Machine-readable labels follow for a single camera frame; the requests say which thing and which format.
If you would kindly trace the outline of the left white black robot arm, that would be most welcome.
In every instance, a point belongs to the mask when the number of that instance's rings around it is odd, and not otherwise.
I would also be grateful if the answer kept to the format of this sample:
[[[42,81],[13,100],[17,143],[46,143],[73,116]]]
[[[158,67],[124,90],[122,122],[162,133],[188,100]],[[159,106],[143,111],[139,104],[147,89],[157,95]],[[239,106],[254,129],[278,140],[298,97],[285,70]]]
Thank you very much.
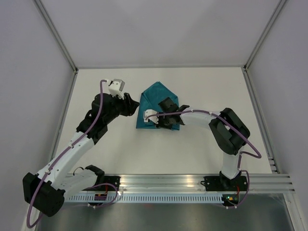
[[[108,131],[108,124],[119,116],[132,116],[139,107],[129,93],[99,93],[91,109],[76,128],[68,146],[36,174],[28,172],[22,180],[24,198],[30,208],[52,217],[65,199],[86,188],[101,190],[105,185],[104,171],[90,165],[82,173],[66,179],[69,170]]]

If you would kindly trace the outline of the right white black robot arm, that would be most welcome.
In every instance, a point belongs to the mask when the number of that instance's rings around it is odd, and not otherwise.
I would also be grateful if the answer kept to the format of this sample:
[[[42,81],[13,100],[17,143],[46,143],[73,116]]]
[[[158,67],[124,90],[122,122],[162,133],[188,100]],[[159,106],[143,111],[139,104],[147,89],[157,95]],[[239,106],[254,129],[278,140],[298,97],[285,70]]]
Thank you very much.
[[[207,192],[233,192],[248,189],[247,177],[240,173],[240,151],[246,145],[250,131],[236,113],[230,109],[213,113],[196,112],[188,105],[177,106],[169,97],[159,104],[161,112],[155,119],[158,128],[171,129],[173,125],[196,125],[208,128],[223,152],[223,164],[218,176],[204,176],[201,185]]]

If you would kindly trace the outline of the teal cloth napkin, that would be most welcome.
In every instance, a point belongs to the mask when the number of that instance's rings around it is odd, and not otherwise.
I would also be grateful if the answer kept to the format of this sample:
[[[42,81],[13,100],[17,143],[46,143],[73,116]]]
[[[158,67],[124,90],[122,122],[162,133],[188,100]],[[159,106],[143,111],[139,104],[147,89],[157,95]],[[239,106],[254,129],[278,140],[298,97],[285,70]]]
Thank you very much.
[[[179,105],[177,95],[171,92],[159,81],[152,84],[141,94],[136,129],[159,129],[152,121],[149,123],[145,123],[143,119],[143,113],[148,109],[162,112],[163,110],[158,104],[167,97],[169,97],[176,105]]]

